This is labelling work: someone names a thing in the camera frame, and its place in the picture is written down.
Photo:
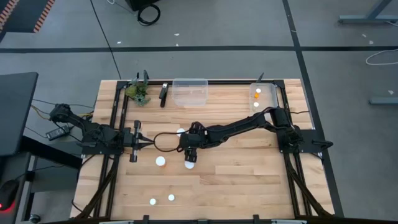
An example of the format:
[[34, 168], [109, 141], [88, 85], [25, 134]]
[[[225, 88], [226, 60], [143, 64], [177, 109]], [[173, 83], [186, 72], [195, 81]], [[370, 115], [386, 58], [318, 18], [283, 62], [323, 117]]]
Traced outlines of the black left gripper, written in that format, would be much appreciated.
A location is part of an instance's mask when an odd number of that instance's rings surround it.
[[139, 150], [139, 137], [141, 141], [144, 143], [140, 143], [140, 149], [143, 149], [147, 146], [152, 146], [154, 144], [154, 140], [145, 137], [140, 133], [141, 122], [139, 120], [134, 121], [133, 133], [131, 132], [131, 128], [124, 128], [124, 147], [131, 147], [132, 153], [130, 155], [129, 162], [137, 162], [137, 151]]

